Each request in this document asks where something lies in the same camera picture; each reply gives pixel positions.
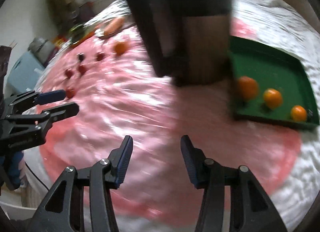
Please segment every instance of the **white fabric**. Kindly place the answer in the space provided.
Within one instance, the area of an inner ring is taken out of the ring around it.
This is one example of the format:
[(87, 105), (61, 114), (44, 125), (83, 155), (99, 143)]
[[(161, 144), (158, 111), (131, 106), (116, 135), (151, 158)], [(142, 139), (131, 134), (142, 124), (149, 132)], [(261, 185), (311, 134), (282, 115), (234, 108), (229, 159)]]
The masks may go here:
[[(243, 20), (257, 33), (257, 41), (281, 49), (302, 62), (311, 82), (317, 105), (320, 105), (320, 35), (288, 4), (282, 0), (234, 0), (233, 16)], [(320, 189), (319, 128), (301, 132), (303, 145), (291, 174), (271, 199), (289, 232), (301, 222)], [(44, 181), (51, 181), (44, 169), (38, 148), (25, 151), (25, 161)], [(45, 189), (29, 173), (30, 183), (41, 194)], [(142, 218), (117, 217), (121, 231), (191, 232), (189, 228), (173, 229)]]

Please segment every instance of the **pink mat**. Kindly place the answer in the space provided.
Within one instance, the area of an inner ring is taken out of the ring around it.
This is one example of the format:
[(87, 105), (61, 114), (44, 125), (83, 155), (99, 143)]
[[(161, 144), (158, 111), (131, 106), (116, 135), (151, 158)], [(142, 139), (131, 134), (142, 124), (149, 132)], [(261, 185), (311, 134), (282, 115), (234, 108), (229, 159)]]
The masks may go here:
[[(104, 43), (92, 37), (62, 56), (43, 84), (42, 91), (74, 87), (77, 94), (70, 100), (80, 106), (76, 117), (54, 124), (40, 147), (52, 181), (68, 165), (84, 168), (107, 157), (131, 135), (134, 149), (127, 175), (112, 193), (115, 212), (173, 226), (193, 224), (203, 191), (189, 182), (180, 152), (180, 137), (188, 134), (195, 147), (220, 164), (247, 165), (267, 193), (282, 184), (300, 152), (297, 131), (233, 121), (228, 80), (176, 88), (168, 77), (155, 77), (136, 28), (115, 38), (131, 40), (130, 50), (121, 57), (112, 52), (114, 39)], [(97, 62), (99, 51), (107, 56)], [(76, 72), (80, 52), (88, 66), (82, 77)], [(66, 68), (75, 69), (70, 80), (64, 76)]]

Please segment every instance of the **red ball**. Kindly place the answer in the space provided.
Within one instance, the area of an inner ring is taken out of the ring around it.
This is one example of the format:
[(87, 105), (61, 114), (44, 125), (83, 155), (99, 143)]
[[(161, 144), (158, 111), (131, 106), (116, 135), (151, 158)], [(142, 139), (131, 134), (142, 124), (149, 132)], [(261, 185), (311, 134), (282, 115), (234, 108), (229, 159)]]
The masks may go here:
[(76, 91), (73, 87), (69, 87), (66, 90), (66, 96), (67, 98), (73, 98), (76, 95)]
[(97, 53), (97, 57), (96, 57), (96, 60), (97, 61), (101, 61), (104, 59), (104, 52), (98, 52)]
[(64, 74), (67, 76), (67, 78), (71, 78), (73, 76), (73, 70), (71, 68), (66, 69)]
[(78, 71), (81, 73), (81, 74), (84, 74), (87, 72), (87, 67), (84, 65), (84, 64), (80, 64), (78, 66)]

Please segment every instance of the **orange fruit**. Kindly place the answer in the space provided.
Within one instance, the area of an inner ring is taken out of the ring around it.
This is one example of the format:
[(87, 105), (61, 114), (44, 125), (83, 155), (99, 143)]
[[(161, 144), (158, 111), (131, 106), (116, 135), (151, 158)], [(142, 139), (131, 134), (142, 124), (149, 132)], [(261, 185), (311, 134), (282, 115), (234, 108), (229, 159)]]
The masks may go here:
[(238, 78), (238, 90), (244, 101), (254, 99), (259, 93), (258, 83), (250, 77)]
[(283, 99), (279, 91), (269, 88), (263, 93), (263, 100), (270, 109), (275, 109), (282, 105)]
[(129, 49), (129, 43), (127, 41), (117, 41), (113, 46), (115, 53), (120, 56)]
[(291, 118), (296, 122), (305, 122), (307, 120), (307, 111), (300, 105), (295, 105), (291, 109)]

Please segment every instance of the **silver bolt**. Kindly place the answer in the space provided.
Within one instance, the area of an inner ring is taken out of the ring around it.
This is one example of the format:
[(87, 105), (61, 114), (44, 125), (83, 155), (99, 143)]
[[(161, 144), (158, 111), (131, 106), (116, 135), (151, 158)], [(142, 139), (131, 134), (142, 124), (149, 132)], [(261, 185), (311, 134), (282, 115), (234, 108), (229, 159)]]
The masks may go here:
[(213, 165), (213, 164), (214, 164), (214, 160), (213, 160), (213, 159), (210, 159), (210, 158), (206, 158), (206, 159), (204, 160), (204, 163), (205, 163), (206, 165)]
[(242, 172), (247, 172), (247, 171), (249, 170), (249, 168), (248, 168), (247, 166), (245, 166), (245, 165), (241, 165), (241, 166), (240, 166), (240, 170), (241, 170)]
[(68, 167), (65, 168), (65, 171), (66, 171), (66, 172), (73, 172), (74, 169), (75, 169), (75, 168), (74, 168), (73, 166), (68, 166)]
[(102, 165), (108, 165), (110, 163), (110, 161), (108, 159), (101, 159), (100, 160), (100, 164)]

